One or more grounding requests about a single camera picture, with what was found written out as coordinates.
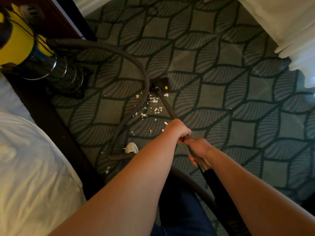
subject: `vacuum cleaner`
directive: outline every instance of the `vacuum cleaner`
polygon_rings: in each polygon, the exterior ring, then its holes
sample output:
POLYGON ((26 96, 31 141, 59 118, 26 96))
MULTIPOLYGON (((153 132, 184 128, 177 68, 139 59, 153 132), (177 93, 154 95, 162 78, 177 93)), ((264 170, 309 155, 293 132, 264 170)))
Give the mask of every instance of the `vacuum cleaner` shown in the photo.
MULTIPOLYGON (((84 82, 91 72, 72 63, 65 57, 58 56, 56 53, 58 48, 80 50, 96 48, 128 59, 143 74, 144 92, 149 93, 151 91, 157 94, 170 117, 172 119, 178 118, 163 95, 163 91, 168 89, 168 79, 155 78, 150 81, 143 65, 132 55, 117 47, 89 40, 45 39, 43 36, 35 34, 29 22, 23 17, 19 7, 15 5, 12 5, 11 9, 0 7, 0 70, 17 74, 29 80, 44 79, 48 87, 68 97, 84 97, 84 82)), ((132 154, 113 155, 113 148, 125 123, 143 107, 147 98, 148 96, 144 94, 140 103, 120 121, 107 151, 109 159, 121 161, 131 157, 132 154)), ((250 235, 236 206, 214 170, 209 169, 209 166, 189 146, 187 147, 194 156, 215 198, 178 167, 172 166, 170 173, 179 177, 194 189, 195 193, 215 214, 229 235, 250 235)))

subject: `yellow button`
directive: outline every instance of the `yellow button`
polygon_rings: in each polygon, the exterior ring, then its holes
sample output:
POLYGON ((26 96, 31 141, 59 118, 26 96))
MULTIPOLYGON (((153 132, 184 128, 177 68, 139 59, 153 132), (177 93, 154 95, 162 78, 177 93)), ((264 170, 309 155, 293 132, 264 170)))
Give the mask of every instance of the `yellow button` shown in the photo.
POLYGON ((4 15, 0 12, 0 22, 4 22, 4 15))

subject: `white curtain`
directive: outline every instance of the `white curtain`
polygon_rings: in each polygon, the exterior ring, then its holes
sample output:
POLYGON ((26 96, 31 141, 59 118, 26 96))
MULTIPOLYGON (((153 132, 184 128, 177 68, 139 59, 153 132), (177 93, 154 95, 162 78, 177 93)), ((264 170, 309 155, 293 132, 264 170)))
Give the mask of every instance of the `white curtain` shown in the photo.
POLYGON ((290 70, 315 87, 315 0, 239 0, 276 41, 279 57, 290 57, 290 70))

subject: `white sneaker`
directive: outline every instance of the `white sneaker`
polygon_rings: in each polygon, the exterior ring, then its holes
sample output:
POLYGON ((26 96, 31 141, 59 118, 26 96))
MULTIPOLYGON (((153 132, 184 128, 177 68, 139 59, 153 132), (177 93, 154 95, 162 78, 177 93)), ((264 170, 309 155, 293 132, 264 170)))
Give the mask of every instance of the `white sneaker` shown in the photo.
POLYGON ((124 148, 125 153, 138 153, 138 147, 135 143, 128 143, 126 148, 124 148))

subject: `person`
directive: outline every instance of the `person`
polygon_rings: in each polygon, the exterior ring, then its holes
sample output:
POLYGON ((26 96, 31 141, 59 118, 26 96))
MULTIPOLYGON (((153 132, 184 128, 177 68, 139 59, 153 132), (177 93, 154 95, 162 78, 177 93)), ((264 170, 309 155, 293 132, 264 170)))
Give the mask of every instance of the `person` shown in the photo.
POLYGON ((183 142, 187 134, 179 119, 171 121, 50 235, 216 235, 192 190, 169 175, 176 143, 191 146, 214 169, 252 235, 315 234, 314 216, 205 139, 183 142), (158 204, 161 226, 154 224, 158 204))

